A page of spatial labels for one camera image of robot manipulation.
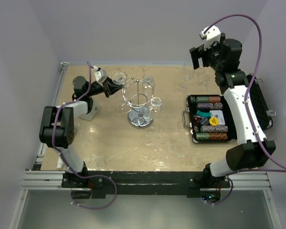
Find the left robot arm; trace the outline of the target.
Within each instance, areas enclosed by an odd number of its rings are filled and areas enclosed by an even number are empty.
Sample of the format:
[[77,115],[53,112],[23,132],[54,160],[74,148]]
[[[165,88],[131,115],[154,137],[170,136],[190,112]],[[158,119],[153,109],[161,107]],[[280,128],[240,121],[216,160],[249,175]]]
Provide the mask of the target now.
[[89,175],[83,172],[85,163],[72,145],[75,137],[74,119],[80,117],[91,121],[99,111],[99,105],[92,97],[105,94],[108,98],[121,90],[122,85],[116,84],[111,78],[106,78],[102,83],[91,83],[83,76],[77,76],[73,80],[73,86],[71,102],[44,107],[39,139],[57,152],[66,171],[74,174],[73,183],[84,187],[89,183]]

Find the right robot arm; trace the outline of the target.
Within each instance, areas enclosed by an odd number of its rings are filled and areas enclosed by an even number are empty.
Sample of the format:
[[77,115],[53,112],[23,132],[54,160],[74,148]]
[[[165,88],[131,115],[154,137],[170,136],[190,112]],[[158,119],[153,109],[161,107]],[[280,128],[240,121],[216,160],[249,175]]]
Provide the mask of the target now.
[[274,153],[275,142],[268,140],[259,117],[266,116],[266,110],[256,112],[250,96],[253,76],[247,76],[238,68],[242,44],[235,39],[227,39],[224,33],[213,35],[202,32],[205,43],[190,49],[194,69],[202,59],[204,67],[215,71],[215,82],[230,109],[235,125],[237,146],[229,149],[223,159],[211,163],[210,171],[203,175],[203,183],[214,187],[220,177],[241,169],[262,167],[268,160],[267,155]]

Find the chrome wine glass rack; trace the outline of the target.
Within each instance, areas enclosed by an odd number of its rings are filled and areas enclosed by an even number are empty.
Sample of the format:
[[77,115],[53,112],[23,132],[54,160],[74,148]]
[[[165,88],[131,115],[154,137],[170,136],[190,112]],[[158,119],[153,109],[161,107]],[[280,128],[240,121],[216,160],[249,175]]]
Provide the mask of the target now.
[[131,77],[122,86],[122,108],[128,108],[127,120],[137,129],[146,129],[153,123],[150,105],[154,97],[152,84]]

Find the back right wine glass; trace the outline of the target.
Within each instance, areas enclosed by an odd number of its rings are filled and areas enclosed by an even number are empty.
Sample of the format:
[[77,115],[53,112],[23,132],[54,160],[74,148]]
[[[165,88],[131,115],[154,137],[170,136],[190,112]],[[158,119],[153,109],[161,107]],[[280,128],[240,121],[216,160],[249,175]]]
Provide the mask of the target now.
[[142,82],[142,91],[144,95],[149,96],[153,94],[153,89],[155,87],[155,81],[152,75],[145,74],[143,76],[143,82]]

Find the front right wine glass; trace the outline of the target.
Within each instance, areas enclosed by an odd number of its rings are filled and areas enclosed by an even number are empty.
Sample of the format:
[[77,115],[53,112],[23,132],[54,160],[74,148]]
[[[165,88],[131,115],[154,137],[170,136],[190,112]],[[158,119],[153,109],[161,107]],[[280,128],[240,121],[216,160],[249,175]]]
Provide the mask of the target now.
[[153,113],[159,113],[162,109],[163,102],[159,97],[153,97],[150,99],[149,110]]

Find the white charging stand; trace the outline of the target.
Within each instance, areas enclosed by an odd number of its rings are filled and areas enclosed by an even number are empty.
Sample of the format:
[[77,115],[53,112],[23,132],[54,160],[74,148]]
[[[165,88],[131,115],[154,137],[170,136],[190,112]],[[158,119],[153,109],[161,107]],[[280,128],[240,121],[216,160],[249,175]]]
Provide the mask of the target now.
[[89,113],[87,114],[83,114],[83,115],[80,115],[80,118],[83,119],[83,120],[86,120],[86,121],[91,121],[95,115],[98,113],[99,111],[99,104],[98,102],[92,98],[92,109]]

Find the black poker chip case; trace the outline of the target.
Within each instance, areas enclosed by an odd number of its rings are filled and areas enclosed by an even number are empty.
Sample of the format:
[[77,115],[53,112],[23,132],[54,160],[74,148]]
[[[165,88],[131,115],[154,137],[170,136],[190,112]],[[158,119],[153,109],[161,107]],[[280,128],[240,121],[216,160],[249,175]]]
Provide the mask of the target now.
[[[262,130],[274,125],[259,83],[255,79],[249,98]],[[232,113],[222,95],[188,95],[186,98],[191,136],[194,143],[229,143],[237,140]]]

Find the yellow round dealer button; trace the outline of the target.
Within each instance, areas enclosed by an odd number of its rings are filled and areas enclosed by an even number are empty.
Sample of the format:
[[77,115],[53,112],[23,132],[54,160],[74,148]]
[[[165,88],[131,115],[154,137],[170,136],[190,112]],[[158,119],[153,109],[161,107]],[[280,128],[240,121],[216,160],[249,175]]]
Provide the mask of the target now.
[[211,117],[209,119],[209,124],[212,126],[217,126],[217,125],[219,125],[219,120],[216,117]]

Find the white handheld device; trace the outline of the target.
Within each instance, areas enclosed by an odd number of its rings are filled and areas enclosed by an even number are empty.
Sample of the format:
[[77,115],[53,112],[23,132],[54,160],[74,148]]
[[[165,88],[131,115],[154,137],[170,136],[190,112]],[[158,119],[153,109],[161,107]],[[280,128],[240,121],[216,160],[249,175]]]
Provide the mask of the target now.
[[63,169],[63,167],[64,167],[64,163],[63,163],[62,159],[60,157],[58,157],[56,168],[57,169]]

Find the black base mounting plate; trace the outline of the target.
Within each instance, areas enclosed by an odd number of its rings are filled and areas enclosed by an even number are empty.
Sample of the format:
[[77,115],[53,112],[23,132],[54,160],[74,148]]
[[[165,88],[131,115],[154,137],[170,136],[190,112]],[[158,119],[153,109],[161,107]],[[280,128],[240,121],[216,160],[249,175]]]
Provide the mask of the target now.
[[62,188],[70,188],[76,198],[101,199],[107,195],[172,195],[198,198],[201,189],[229,188],[224,177],[210,172],[180,171],[85,171],[81,177],[65,172]]

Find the aluminium rail frame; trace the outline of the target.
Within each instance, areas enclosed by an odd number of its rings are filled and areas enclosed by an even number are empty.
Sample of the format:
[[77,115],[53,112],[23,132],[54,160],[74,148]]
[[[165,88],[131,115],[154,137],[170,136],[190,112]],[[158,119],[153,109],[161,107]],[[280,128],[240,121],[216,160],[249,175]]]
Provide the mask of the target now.
[[[99,111],[92,121],[75,119],[73,142],[89,171],[180,171],[202,172],[210,162],[222,159],[226,151],[236,146],[236,141],[219,144],[195,144],[190,129],[183,126],[182,111],[186,107],[186,95],[177,91],[181,82],[181,66],[102,66],[109,75],[123,72],[128,77],[141,79],[151,74],[156,83],[156,96],[164,100],[159,117],[150,127],[139,130],[131,127],[127,114],[121,109],[121,92],[105,98],[97,95]],[[73,79],[84,76],[88,79],[86,66],[69,65],[62,70],[55,104],[69,101],[73,92]],[[200,68],[190,80],[190,92],[218,94],[214,71]],[[26,189],[62,188],[63,169],[57,169],[57,153],[42,145],[41,171],[25,172],[22,187]],[[236,173],[229,176],[235,190],[271,190],[268,175],[263,171]]]

